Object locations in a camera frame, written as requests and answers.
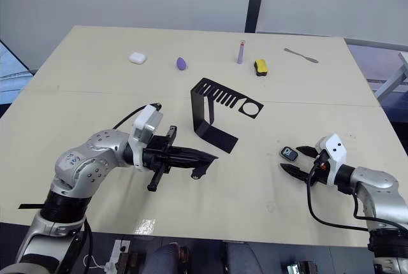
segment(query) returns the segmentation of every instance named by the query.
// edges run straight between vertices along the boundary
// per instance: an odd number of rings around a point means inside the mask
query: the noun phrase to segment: black key fob
[[[280,156],[288,161],[294,161],[298,157],[298,153],[289,147],[284,147],[280,152]]]

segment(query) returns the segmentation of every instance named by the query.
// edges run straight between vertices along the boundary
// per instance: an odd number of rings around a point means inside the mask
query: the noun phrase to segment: white table leg
[[[376,92],[375,96],[381,102],[391,91],[400,85],[408,77],[408,52],[400,52],[403,65],[398,68],[391,78],[387,80]]]

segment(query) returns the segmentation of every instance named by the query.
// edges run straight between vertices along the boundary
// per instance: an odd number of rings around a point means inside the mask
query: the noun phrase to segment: wooden table
[[[246,44],[238,65],[240,40]],[[128,61],[134,51],[147,55],[144,64]],[[175,66],[179,56],[185,71]],[[266,60],[266,77],[254,74],[255,59]],[[239,138],[230,154],[193,131],[190,89],[203,77],[264,104],[256,119],[215,105],[214,126]],[[349,165],[391,173],[408,200],[407,156],[342,38],[80,26],[0,119],[1,220],[30,224],[35,211],[17,207],[45,199],[64,151],[157,101],[164,113],[157,134],[176,125],[174,145],[219,159],[198,181],[173,168],[157,192],[146,190],[152,173],[113,170],[87,211],[94,231],[132,234],[154,220],[158,236],[365,246],[368,233],[315,222],[305,184],[279,166],[283,147],[314,145],[334,132]],[[120,130],[129,132],[131,123]],[[311,163],[304,155],[296,160],[303,169]],[[317,185],[312,199],[320,217],[364,225],[353,219],[350,196]]]

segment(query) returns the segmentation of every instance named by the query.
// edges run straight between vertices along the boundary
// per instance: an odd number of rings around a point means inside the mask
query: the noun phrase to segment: white cable
[[[87,257],[88,257],[88,254],[86,254],[86,255],[84,256],[84,258],[82,259],[82,263],[84,264],[84,266],[87,266],[86,263],[85,263],[85,259],[86,259]],[[96,266],[90,266],[90,267],[89,267],[90,269],[96,269],[96,268],[105,269],[105,268],[106,268],[105,266],[100,266],[98,263],[96,263],[94,256],[91,256],[91,259],[92,259],[92,261],[94,262],[94,264],[95,264]]]

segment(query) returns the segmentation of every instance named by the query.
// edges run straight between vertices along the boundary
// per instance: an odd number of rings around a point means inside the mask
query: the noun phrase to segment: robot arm
[[[316,148],[298,147],[301,153],[316,158],[311,184],[337,186],[340,192],[360,199],[370,233],[368,249],[375,258],[376,274],[408,274],[408,206],[398,193],[398,181],[383,171],[346,165],[346,149],[339,136],[320,140]],[[309,174],[291,164],[281,164],[290,175],[307,183]]]
[[[84,239],[78,232],[85,222],[87,205],[102,181],[116,167],[153,170],[148,190],[156,191],[163,173],[172,166],[194,168],[192,178],[205,174],[217,157],[190,148],[173,147],[177,128],[166,136],[154,136],[163,117],[147,105],[133,124],[131,135],[107,129],[58,158],[47,199],[34,216],[16,263],[6,273],[69,273]]]

